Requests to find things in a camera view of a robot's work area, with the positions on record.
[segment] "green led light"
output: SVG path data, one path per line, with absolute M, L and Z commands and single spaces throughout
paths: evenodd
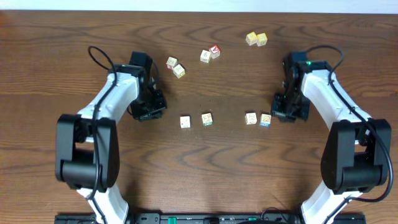
M 167 223 L 168 223 L 168 224 L 176 224 L 176 223 L 177 223 L 177 218 L 175 218 L 175 217 L 169 217 Z

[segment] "wood grain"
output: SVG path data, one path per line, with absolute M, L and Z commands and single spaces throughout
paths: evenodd
M 249 47 L 247 33 L 266 32 L 265 47 Z M 221 56 L 201 63 L 213 44 Z M 133 50 L 160 68 L 168 110 L 157 121 L 124 115 L 118 126 L 124 198 L 134 209 L 163 212 L 290 210 L 321 181 L 328 137 L 312 106 L 307 122 L 245 125 L 246 111 L 270 111 L 284 79 L 282 57 L 317 44 L 340 46 L 343 88 L 374 118 L 392 126 L 391 157 L 398 166 L 398 16 L 346 14 L 232 14 L 167 12 L 0 12 L 0 223 L 52 223 L 58 213 L 91 212 L 57 182 L 55 124 L 76 113 L 102 88 L 106 73 L 89 58 L 97 45 L 117 63 Z M 169 56 L 187 71 L 166 69 Z M 336 63 L 319 50 L 311 58 Z M 213 113 L 211 126 L 200 115 Z M 190 114 L 192 128 L 180 129 Z M 377 187 L 365 197 L 377 197 Z M 377 204 L 353 202 L 368 223 L 397 223 L 398 190 Z

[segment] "toy block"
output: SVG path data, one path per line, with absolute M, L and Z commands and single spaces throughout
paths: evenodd
M 185 75 L 185 69 L 181 65 L 177 65 L 173 68 L 173 73 L 177 78 L 181 78 Z
M 167 68 L 173 70 L 173 68 L 177 65 L 177 59 L 173 57 L 169 57 L 166 62 Z
M 209 48 L 209 51 L 211 52 L 211 58 L 217 58 L 218 56 L 220 56 L 221 54 L 221 50 L 217 45 L 214 45 L 212 47 Z
M 267 43 L 267 40 L 268 40 L 268 38 L 266 36 L 266 33 L 257 35 L 257 46 L 260 47 L 260 46 L 265 45 Z
M 269 127 L 271 125 L 271 115 L 269 114 L 262 114 L 260 119 L 260 125 Z
M 191 128 L 191 118 L 189 116 L 180 117 L 181 128 Z
M 255 44 L 255 43 L 257 42 L 257 35 L 256 35 L 256 33 L 255 33 L 255 32 L 251 32 L 250 34 L 248 34 L 248 35 L 246 36 L 246 42 L 247 42 L 249 45 Z
M 246 119 L 246 124 L 256 124 L 257 123 L 256 113 L 247 113 L 244 118 Z
M 207 50 L 202 50 L 201 55 L 200 55 L 200 61 L 209 63 L 210 56 L 211 56 L 210 52 L 208 52 Z
M 211 113 L 202 114 L 201 121 L 203 122 L 204 126 L 213 124 L 213 118 L 211 117 Z

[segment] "white wall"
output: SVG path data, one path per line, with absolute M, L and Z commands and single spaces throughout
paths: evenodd
M 0 9 L 398 14 L 398 0 L 0 0 Z

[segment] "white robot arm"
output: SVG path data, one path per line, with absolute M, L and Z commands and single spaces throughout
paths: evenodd
M 114 67 L 117 80 L 113 69 L 109 70 L 105 86 L 89 105 L 76 115 L 63 114 L 58 120 L 57 179 L 89 199 L 97 223 L 124 224 L 129 210 L 116 183 L 119 172 L 117 123 L 129 107 L 133 117 L 139 121 L 160 118 L 162 110 L 166 109 L 162 92 L 150 84 L 154 80 L 150 77 L 151 65 L 152 59 L 148 55 L 133 52 L 129 65 Z M 100 180 L 98 191 L 90 198 L 96 188 L 95 154 L 80 151 L 75 143 L 94 142 L 95 106 L 99 107 L 95 120 Z
M 323 181 L 301 205 L 302 219 L 306 224 L 331 224 L 351 201 L 347 198 L 358 198 L 386 181 L 389 157 L 380 156 L 381 145 L 364 122 L 377 129 L 388 150 L 391 128 L 387 121 L 373 120 L 359 108 L 326 61 L 311 62 L 307 52 L 292 52 L 283 65 L 285 93 L 275 95 L 271 113 L 281 121 L 307 120 L 311 102 L 330 130 L 321 163 Z M 355 153 L 355 144 L 367 146 L 366 152 Z

